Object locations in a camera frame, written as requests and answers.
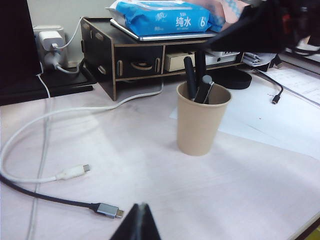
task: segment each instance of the drawer handle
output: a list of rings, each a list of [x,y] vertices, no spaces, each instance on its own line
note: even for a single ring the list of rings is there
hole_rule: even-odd
[[[137,62],[137,61],[132,61],[131,66],[137,70],[141,71],[149,71],[152,69],[152,65],[146,63],[146,62]]]
[[[90,26],[89,26],[88,24],[86,24],[86,23],[84,23],[84,24],[82,25],[82,27],[83,27],[84,29],[86,29],[86,30],[89,30],[89,29],[90,29]]]
[[[154,66],[155,72],[158,73],[160,71],[160,58],[157,57],[155,59],[155,66]]]
[[[118,60],[116,62],[116,73],[118,74],[118,76],[122,76],[123,74],[123,62],[122,60]]]
[[[106,71],[106,69],[103,67],[103,66],[98,66],[98,71],[100,72],[100,73],[102,73],[103,75],[106,75],[107,74],[107,71]]]

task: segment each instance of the paper cup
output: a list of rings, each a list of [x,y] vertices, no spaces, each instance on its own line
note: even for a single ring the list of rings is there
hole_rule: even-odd
[[[208,96],[209,104],[189,100],[187,83],[176,88],[178,94],[177,144],[188,155],[202,156],[212,146],[218,127],[224,116],[231,93],[214,84]]]

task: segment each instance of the drawer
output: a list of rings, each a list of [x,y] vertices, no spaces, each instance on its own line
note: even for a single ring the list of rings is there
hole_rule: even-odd
[[[161,74],[163,46],[122,46],[114,48],[115,78]]]

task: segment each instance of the black pen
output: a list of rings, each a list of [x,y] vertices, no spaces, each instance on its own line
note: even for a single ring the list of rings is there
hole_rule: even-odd
[[[195,63],[195,76],[196,76],[196,87],[200,86],[202,77],[206,75],[206,52],[203,50],[198,50],[194,53],[194,63]]]
[[[199,104],[204,104],[209,96],[209,93],[213,85],[214,82],[212,81],[211,76],[204,75],[202,77],[202,81],[200,82],[199,89],[196,93],[194,101]]]
[[[183,59],[185,73],[186,73],[186,83],[188,87],[189,98],[193,101],[196,97],[197,86],[195,80],[194,66],[192,64],[192,59],[189,56],[186,56]]]

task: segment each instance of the white desk surface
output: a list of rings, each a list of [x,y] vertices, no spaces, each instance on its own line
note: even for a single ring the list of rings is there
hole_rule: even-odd
[[[253,81],[275,91],[257,76]],[[176,144],[177,122],[169,117],[177,105],[177,84],[165,82],[162,94],[108,112],[54,116],[44,176],[77,164],[90,164],[91,171],[42,184],[40,192],[104,202],[125,213],[146,202],[163,240],[285,240],[320,211],[319,159],[223,132],[209,154],[183,154]],[[52,102],[54,110],[114,104],[98,84],[92,92]],[[43,99],[1,107],[1,143],[44,111]],[[320,117],[311,127],[319,123]],[[7,156],[10,173],[36,176],[43,129],[39,122],[21,134]],[[1,185],[2,240],[25,239],[32,201]],[[35,240],[107,240],[121,221],[39,200]]]

